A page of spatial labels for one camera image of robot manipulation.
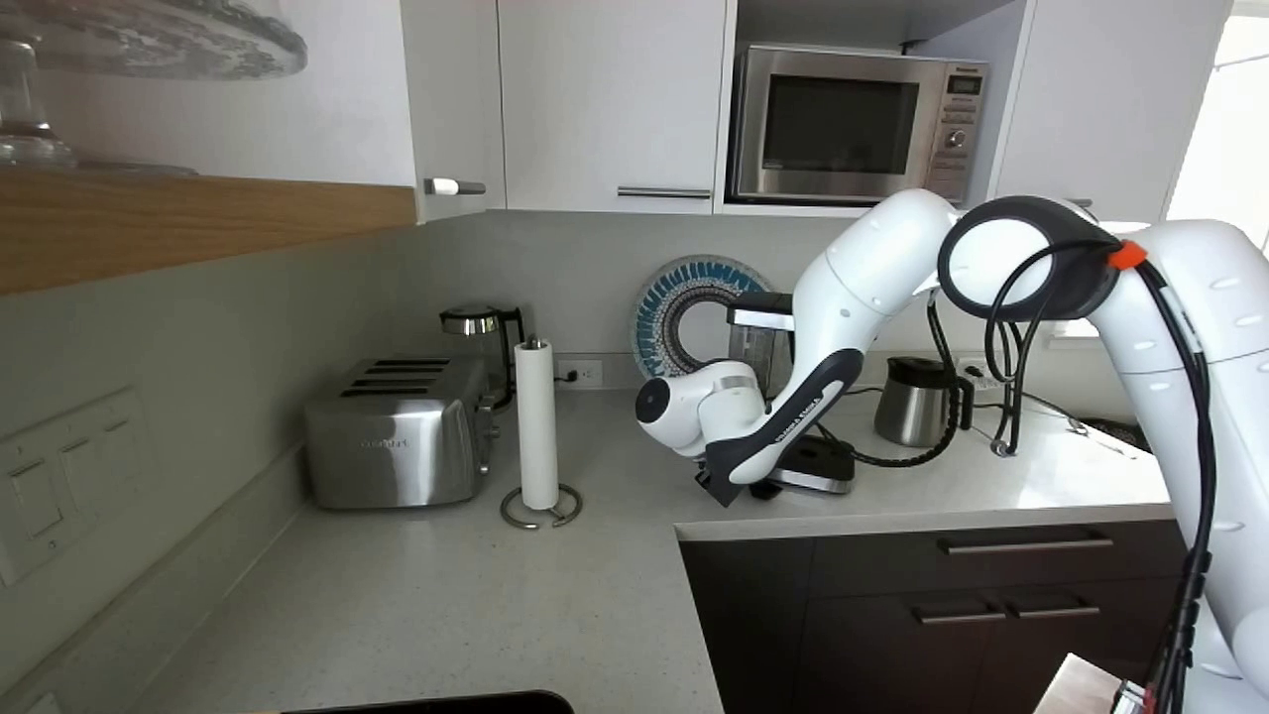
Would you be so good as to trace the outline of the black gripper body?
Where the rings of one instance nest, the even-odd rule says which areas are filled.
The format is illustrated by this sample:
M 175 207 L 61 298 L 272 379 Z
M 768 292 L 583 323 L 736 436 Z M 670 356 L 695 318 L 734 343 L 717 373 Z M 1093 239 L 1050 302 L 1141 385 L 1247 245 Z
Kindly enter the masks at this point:
M 751 486 L 751 450 L 734 450 L 734 446 L 709 446 L 697 457 L 697 471 L 695 481 L 722 503 L 730 510 Z

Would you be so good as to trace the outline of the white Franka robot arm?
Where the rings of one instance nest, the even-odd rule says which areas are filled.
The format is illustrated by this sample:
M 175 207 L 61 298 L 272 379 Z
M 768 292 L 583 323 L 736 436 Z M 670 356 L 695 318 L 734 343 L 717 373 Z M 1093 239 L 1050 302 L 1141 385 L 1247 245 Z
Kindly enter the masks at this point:
M 1269 264 L 1229 224 L 1173 219 L 1121 239 L 1062 199 L 960 211 L 900 192 L 797 277 L 777 392 L 724 356 L 641 385 L 635 421 L 691 457 L 713 500 L 734 500 L 777 471 L 921 292 L 985 326 L 1088 318 L 1132 392 L 1187 567 L 1157 676 L 1114 714 L 1269 714 Z

